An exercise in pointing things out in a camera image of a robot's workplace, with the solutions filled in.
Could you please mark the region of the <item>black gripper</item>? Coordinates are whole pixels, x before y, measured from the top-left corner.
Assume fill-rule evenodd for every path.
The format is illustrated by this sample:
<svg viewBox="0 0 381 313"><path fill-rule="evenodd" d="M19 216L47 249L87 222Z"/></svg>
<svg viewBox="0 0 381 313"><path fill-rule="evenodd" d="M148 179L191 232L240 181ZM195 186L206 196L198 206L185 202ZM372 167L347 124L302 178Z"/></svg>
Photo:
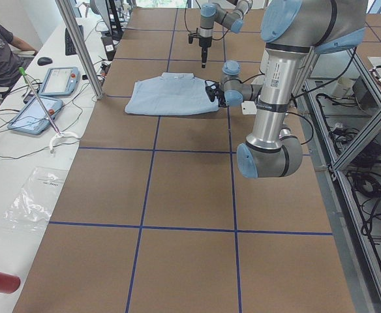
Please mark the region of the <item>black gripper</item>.
<svg viewBox="0 0 381 313"><path fill-rule="evenodd" d="M208 49L211 47L212 38L211 37L200 37L199 39L199 47L201 47L201 67L205 68L207 63L207 54Z"/></svg>
<svg viewBox="0 0 381 313"><path fill-rule="evenodd" d="M222 91L220 89L216 89L215 90L215 96L218 100L218 106L219 107L227 107L226 99L224 96L224 91Z"/></svg>

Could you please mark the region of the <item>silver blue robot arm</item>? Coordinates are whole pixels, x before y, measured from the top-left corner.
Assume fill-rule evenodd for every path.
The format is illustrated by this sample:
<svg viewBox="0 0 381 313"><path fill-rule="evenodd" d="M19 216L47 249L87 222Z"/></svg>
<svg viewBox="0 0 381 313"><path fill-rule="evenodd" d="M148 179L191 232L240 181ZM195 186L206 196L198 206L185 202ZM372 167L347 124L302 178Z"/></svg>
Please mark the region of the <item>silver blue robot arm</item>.
<svg viewBox="0 0 381 313"><path fill-rule="evenodd" d="M263 84L241 83L239 63L225 62L220 80L225 103L256 104L253 130L237 147L244 177L285 177L300 167L301 144L284 118L301 59L310 50L325 54L358 46L366 11L366 1L272 1L261 25L268 54Z"/></svg>
<svg viewBox="0 0 381 313"><path fill-rule="evenodd" d="M231 12L223 9L218 3L204 3L200 9L200 26L195 33L189 35L189 42L191 42L191 38L198 39L199 47L201 47L202 68L206 67L208 49L213 41L214 24L218 23L233 33L239 33L244 24L244 16L252 8L252 1L238 0L228 2L234 6Z"/></svg>

